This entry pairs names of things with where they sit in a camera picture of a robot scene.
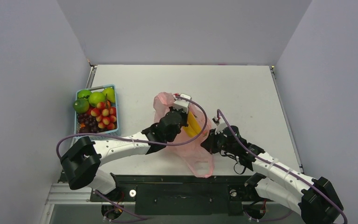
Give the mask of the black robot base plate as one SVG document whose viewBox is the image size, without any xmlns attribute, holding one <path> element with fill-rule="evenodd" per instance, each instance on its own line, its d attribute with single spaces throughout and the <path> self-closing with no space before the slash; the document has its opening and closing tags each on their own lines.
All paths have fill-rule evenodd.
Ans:
<svg viewBox="0 0 358 224">
<path fill-rule="evenodd" d="M 135 213 L 152 215 L 240 216 L 245 207 L 259 208 L 265 199 L 245 186 L 248 175 L 197 178 L 185 175 L 117 175 L 111 201 L 134 205 Z"/>
</svg>

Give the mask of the yellow fake fruit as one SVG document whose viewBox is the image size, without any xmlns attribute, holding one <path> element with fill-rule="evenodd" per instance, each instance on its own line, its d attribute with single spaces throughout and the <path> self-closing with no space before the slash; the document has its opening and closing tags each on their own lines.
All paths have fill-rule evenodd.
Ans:
<svg viewBox="0 0 358 224">
<path fill-rule="evenodd" d="M 187 126 L 184 126 L 183 130 L 185 131 L 185 133 L 189 138 L 193 138 L 199 133 L 201 133 L 201 127 L 198 124 L 196 117 L 192 112 L 188 113 Z"/>
</svg>

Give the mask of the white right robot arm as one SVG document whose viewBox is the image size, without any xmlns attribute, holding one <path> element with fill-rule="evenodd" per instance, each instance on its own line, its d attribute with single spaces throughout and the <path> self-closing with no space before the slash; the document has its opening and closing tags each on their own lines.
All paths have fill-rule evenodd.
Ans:
<svg viewBox="0 0 358 224">
<path fill-rule="evenodd" d="M 328 179 L 316 179 L 289 168 L 261 147 L 247 142 L 236 126 L 219 132 L 211 130 L 201 146 L 212 154 L 227 155 L 254 172 L 244 187 L 250 199 L 260 197 L 277 202 L 300 215 L 306 224 L 332 224 L 344 210 Z"/>
</svg>

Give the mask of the red fake fruit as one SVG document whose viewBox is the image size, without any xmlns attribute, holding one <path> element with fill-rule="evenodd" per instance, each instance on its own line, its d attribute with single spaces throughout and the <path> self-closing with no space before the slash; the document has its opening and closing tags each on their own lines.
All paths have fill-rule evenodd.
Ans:
<svg viewBox="0 0 358 224">
<path fill-rule="evenodd" d="M 113 131 L 118 128 L 117 110 L 109 100 L 99 102 L 89 112 L 95 132 Z"/>
</svg>

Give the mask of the pink plastic bag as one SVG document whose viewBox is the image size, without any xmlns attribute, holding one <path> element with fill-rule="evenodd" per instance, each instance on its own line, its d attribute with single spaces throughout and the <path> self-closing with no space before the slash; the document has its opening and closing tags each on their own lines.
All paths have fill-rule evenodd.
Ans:
<svg viewBox="0 0 358 224">
<path fill-rule="evenodd" d="M 205 130 L 196 140 L 188 144 L 173 147 L 167 146 L 162 151 L 181 157 L 195 177 L 208 178 L 212 175 L 214 169 L 213 156 L 201 147 L 201 143 L 208 137 L 209 131 L 212 129 L 212 122 L 209 118 L 205 118 L 198 106 L 192 103 L 189 104 L 189 112 L 194 114 L 201 128 L 205 122 L 207 123 Z M 190 139 L 182 128 L 174 143 L 182 143 Z"/>
</svg>

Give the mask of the green fake fruit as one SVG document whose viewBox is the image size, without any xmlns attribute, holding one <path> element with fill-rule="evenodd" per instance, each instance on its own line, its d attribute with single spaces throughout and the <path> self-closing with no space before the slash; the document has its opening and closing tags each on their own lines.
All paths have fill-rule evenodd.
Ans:
<svg viewBox="0 0 358 224">
<path fill-rule="evenodd" d="M 96 107 L 96 105 L 100 102 L 104 102 L 106 99 L 106 96 L 102 93 L 102 92 L 92 92 L 89 96 L 89 104 L 92 106 L 92 107 Z"/>
</svg>

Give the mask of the dark green fake lime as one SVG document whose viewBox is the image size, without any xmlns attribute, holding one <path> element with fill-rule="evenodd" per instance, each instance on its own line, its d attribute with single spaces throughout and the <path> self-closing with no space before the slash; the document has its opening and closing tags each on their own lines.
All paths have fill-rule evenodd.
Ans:
<svg viewBox="0 0 358 224">
<path fill-rule="evenodd" d="M 72 106 L 75 112 L 78 114 L 86 113 L 90 108 L 88 100 L 84 98 L 79 98 L 75 100 Z"/>
</svg>

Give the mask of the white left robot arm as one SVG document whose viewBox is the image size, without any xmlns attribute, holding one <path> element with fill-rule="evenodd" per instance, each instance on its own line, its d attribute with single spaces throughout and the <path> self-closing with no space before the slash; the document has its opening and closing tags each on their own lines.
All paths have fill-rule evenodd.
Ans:
<svg viewBox="0 0 358 224">
<path fill-rule="evenodd" d="M 125 157 L 160 151 L 173 142 L 181 128 L 187 125 L 187 117 L 188 113 L 184 110 L 170 107 L 159 122 L 120 140 L 92 141 L 88 136 L 81 137 L 60 159 L 69 188 L 90 187 L 110 201 L 118 199 L 120 187 L 115 176 L 100 167 Z"/>
</svg>

